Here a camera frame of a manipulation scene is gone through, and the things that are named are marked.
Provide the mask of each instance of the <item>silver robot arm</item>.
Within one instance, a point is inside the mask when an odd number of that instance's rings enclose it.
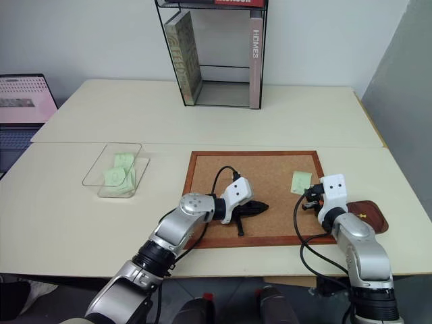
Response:
[[[323,207],[318,221],[346,255],[356,324],[403,324],[394,294],[390,261],[373,228],[349,213],[342,174],[320,179]]]
[[[170,276],[176,258],[197,226],[212,219],[229,223],[232,211],[252,199],[252,188],[240,177],[229,185],[221,198],[186,194],[179,206],[159,222],[147,242],[132,260],[126,261],[87,309],[85,319],[63,324],[146,323],[153,303],[151,295]]]

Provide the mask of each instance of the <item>desk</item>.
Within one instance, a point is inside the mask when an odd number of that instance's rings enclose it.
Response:
[[[185,107],[175,82],[88,80],[34,142],[382,147],[351,88],[264,86],[263,109]]]
[[[112,276],[147,239],[159,218],[178,204],[191,151],[209,149],[205,145],[144,144],[151,160],[136,195],[116,199],[98,198],[81,184],[102,148],[101,143],[34,143],[0,181],[0,272]],[[211,147],[212,151],[298,149]],[[395,274],[432,273],[426,248],[432,223],[386,148],[300,149],[317,149],[325,174],[346,175],[349,200],[371,199],[379,205],[389,230],[377,240],[386,249]],[[287,217],[292,217],[292,211],[287,211]],[[310,275],[300,262],[298,249],[195,250],[173,274]],[[344,263],[336,245],[317,246],[317,250]],[[306,257],[317,271],[339,273],[316,257]]]

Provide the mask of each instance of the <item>plastic box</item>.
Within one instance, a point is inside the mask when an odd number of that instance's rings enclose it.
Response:
[[[138,143],[106,144],[82,180],[99,197],[130,198],[149,163]]]

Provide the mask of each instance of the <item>cork board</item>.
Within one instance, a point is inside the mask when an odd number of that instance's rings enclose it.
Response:
[[[192,152],[183,193],[210,193],[214,177],[224,165],[231,165],[247,178],[252,184],[253,199],[268,204],[269,209],[254,217],[242,218],[243,237],[238,237],[235,223],[222,225],[220,221],[210,222],[197,248],[299,245],[294,231],[293,210],[300,196],[290,192],[292,175],[294,171],[311,172],[311,183],[319,183],[319,178],[324,174],[317,152]],[[220,196],[231,182],[232,172],[224,170],[219,176],[215,194]],[[305,238],[324,233],[313,210],[299,208],[298,226]],[[201,232],[202,228],[195,231],[189,246]],[[333,238],[313,242],[335,243]]]

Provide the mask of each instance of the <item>pink laptop screen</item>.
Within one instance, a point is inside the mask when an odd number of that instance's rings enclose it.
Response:
[[[0,123],[42,124],[56,111],[43,76],[0,76]]]

